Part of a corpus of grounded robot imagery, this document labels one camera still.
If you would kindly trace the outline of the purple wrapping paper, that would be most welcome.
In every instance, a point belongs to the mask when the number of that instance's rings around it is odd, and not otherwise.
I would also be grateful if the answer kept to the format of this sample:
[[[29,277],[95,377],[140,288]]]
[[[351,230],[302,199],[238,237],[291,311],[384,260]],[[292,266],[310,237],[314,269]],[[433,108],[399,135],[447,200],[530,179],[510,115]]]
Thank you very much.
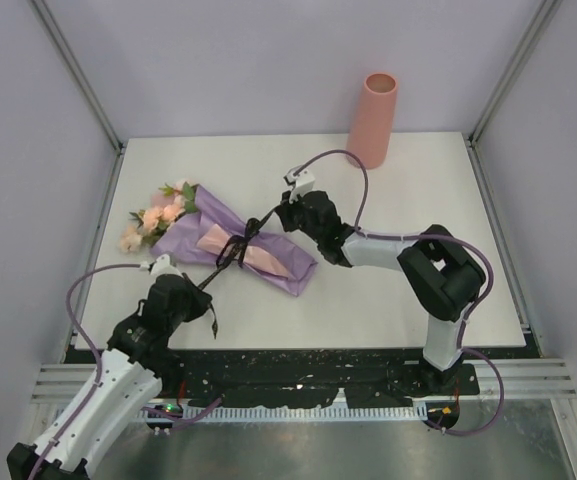
[[[197,213],[185,215],[151,249],[153,256],[169,254],[177,262],[215,267],[216,255],[199,249],[198,240],[217,224],[228,234],[242,234],[246,222],[221,200],[200,186],[195,199]],[[317,261],[305,250],[282,235],[260,232],[252,241],[275,256],[293,274],[293,279],[280,278],[243,265],[242,268],[293,296],[300,295],[311,280]]]

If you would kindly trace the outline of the pink tissue paper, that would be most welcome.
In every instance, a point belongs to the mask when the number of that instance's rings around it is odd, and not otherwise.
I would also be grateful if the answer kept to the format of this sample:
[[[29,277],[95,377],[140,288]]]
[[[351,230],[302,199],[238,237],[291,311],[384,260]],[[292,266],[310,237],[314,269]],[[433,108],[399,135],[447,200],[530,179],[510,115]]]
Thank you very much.
[[[199,240],[197,242],[197,246],[199,247],[200,250],[207,253],[215,254],[214,251],[206,251],[202,249],[199,246]],[[244,265],[249,266],[257,271],[274,275],[280,278],[287,278],[287,279],[294,278],[293,274],[288,270],[288,268],[285,267],[275,256],[273,256],[264,248],[253,246],[251,243],[246,252]]]

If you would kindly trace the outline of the pink artificial flower bunch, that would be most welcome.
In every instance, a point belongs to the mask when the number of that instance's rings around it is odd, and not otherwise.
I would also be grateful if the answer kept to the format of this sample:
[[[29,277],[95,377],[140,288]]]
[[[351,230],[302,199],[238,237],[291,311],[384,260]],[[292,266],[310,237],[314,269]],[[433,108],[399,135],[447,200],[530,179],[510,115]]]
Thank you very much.
[[[150,205],[129,213],[129,223],[118,241],[124,254],[152,248],[182,217],[197,213],[195,199],[199,184],[180,180],[165,183],[151,197]]]

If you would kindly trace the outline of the black ribbon gold lettering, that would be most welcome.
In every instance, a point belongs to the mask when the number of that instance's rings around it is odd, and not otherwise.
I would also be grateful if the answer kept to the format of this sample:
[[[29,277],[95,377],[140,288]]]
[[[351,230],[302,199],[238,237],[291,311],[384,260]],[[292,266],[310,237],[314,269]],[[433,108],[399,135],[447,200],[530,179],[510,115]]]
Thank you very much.
[[[251,241],[261,232],[274,213],[275,209],[271,209],[261,219],[255,217],[248,219],[242,234],[229,235],[219,225],[214,225],[208,230],[199,240],[199,246],[206,251],[215,252],[215,269],[199,283],[198,288],[201,291],[204,291],[233,262],[239,267],[244,265],[246,252]]]

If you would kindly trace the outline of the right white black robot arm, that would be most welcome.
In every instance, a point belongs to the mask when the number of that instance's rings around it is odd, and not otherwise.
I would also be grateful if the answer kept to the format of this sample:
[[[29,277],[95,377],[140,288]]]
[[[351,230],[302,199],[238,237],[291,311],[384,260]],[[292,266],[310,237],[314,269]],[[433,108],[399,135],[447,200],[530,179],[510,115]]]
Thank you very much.
[[[275,212],[286,232],[307,235],[333,265],[403,273],[428,313],[418,381],[433,394],[455,384],[466,322],[490,293],[494,280],[492,266],[481,251],[438,224],[407,235],[363,231],[343,222],[323,191],[302,196],[286,191]]]

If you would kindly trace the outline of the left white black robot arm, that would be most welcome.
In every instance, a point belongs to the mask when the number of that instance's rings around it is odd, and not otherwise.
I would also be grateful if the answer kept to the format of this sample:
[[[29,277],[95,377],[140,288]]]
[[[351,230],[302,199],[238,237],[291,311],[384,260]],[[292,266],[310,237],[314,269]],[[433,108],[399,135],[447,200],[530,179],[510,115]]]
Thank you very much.
[[[90,479],[128,423],[156,395],[182,383],[169,339],[212,309],[212,296],[185,274],[163,274],[137,310],[119,322],[94,372],[33,443],[7,456],[12,479]]]

